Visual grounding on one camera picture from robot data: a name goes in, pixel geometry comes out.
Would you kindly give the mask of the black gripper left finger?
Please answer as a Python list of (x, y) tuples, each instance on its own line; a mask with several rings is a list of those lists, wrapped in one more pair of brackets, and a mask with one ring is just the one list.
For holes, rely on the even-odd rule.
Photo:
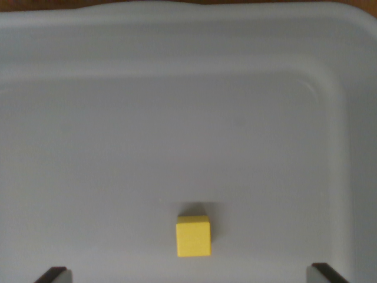
[(72, 271), (65, 266), (53, 266), (35, 283), (72, 283)]

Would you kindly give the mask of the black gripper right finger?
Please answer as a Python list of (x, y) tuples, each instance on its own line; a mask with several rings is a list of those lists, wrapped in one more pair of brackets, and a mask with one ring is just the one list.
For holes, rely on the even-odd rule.
[(328, 263), (318, 262), (306, 268), (307, 283), (349, 283)]

